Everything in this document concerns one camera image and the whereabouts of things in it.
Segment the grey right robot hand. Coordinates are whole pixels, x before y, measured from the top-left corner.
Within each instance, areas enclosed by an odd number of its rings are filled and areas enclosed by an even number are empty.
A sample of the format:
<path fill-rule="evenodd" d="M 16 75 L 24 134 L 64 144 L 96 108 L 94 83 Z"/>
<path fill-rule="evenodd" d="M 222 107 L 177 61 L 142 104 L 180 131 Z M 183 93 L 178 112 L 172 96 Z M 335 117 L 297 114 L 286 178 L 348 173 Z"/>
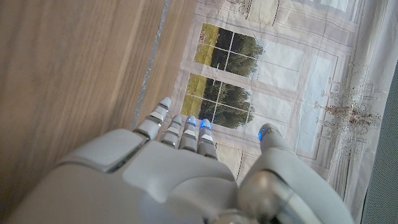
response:
<path fill-rule="evenodd" d="M 132 131 L 68 153 L 8 223 L 352 223 L 340 196 L 266 123 L 241 183 L 216 155 L 211 125 L 173 117 L 161 100 Z"/>

